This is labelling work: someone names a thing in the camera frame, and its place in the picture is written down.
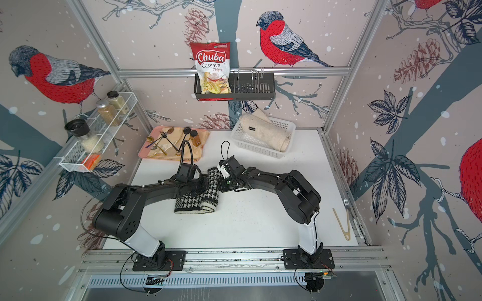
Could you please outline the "black white patterned scarf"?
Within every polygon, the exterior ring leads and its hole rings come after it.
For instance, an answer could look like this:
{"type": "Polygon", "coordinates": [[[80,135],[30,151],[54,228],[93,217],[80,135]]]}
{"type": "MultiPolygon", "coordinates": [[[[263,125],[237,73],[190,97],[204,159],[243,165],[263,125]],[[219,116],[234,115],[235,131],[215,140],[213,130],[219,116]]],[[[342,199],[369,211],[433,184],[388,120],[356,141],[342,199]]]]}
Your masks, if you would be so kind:
{"type": "Polygon", "coordinates": [[[174,213],[176,214],[208,214],[214,213],[218,206],[218,182],[221,173],[217,168],[210,168],[207,174],[203,174],[207,180],[204,190],[197,196],[184,195],[178,198],[175,203],[174,213]]]}

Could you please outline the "white plastic basket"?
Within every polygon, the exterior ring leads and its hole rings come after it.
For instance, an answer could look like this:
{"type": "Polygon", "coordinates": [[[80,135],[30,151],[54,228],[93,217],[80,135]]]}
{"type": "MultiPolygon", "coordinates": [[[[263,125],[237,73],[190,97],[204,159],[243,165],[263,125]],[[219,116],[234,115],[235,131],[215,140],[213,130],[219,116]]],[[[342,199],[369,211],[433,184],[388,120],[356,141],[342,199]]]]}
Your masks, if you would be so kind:
{"type": "Polygon", "coordinates": [[[290,135],[290,142],[284,152],[277,151],[271,148],[268,144],[256,139],[242,129],[240,121],[236,123],[231,132],[231,139],[236,143],[239,148],[253,151],[255,153],[270,156],[276,159],[281,159],[285,154],[287,154],[294,141],[296,125],[293,122],[282,120],[274,117],[269,117],[269,120],[274,124],[274,126],[284,130],[290,135]]]}

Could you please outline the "beige knitted scarf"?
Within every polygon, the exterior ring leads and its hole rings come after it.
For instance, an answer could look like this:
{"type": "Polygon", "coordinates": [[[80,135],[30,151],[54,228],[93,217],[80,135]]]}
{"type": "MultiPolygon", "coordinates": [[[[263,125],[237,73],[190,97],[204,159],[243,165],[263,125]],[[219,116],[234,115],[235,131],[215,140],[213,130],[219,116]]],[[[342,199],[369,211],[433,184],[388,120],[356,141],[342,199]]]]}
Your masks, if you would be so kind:
{"type": "Polygon", "coordinates": [[[286,151],[291,134],[275,126],[261,109],[251,114],[243,114],[239,121],[243,131],[248,135],[266,143],[275,151],[286,151]]]}

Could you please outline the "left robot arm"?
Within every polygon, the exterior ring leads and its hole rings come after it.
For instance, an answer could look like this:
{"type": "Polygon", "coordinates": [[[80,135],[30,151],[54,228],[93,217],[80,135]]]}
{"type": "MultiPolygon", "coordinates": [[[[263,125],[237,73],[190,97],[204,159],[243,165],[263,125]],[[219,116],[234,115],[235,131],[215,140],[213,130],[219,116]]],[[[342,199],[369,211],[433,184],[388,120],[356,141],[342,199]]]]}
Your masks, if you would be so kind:
{"type": "Polygon", "coordinates": [[[207,189],[208,176],[195,164],[182,164],[174,176],[157,184],[115,185],[92,224],[138,254],[153,258],[161,248],[161,241],[141,226],[144,207],[183,196],[199,196],[207,189]]]}

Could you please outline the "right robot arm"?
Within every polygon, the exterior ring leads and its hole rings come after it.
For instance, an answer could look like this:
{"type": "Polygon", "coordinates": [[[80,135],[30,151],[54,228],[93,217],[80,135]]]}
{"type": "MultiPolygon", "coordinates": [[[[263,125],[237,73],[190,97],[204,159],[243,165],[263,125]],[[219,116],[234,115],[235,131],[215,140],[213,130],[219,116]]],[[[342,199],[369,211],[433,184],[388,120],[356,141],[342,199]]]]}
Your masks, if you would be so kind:
{"type": "Polygon", "coordinates": [[[246,169],[234,156],[221,160],[217,169],[221,174],[218,188],[223,193],[260,189],[276,194],[288,216],[298,224],[299,251],[308,257],[322,251],[316,229],[321,196],[299,171],[275,174],[255,167],[246,169]]]}

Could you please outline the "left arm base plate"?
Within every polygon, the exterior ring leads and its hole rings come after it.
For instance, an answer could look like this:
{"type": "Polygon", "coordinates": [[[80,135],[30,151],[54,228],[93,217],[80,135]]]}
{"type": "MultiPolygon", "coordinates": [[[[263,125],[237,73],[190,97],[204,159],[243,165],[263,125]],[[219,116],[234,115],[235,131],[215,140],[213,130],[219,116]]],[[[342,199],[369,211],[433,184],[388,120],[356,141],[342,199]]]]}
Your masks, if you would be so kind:
{"type": "Polygon", "coordinates": [[[145,257],[144,255],[136,255],[134,257],[134,272],[155,272],[182,271],[187,252],[184,250],[161,250],[153,257],[145,257]]]}

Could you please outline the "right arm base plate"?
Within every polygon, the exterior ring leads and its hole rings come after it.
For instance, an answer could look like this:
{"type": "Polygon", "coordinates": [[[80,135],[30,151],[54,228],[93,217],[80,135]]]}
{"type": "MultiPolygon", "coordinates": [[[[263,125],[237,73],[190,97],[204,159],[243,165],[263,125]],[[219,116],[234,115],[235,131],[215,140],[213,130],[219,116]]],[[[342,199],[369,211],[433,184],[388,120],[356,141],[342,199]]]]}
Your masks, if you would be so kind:
{"type": "Polygon", "coordinates": [[[335,262],[331,250],[321,249],[315,254],[309,255],[301,248],[297,249],[284,249],[281,256],[281,260],[284,263],[286,270],[296,269],[327,269],[332,270],[335,268],[335,262]]]}

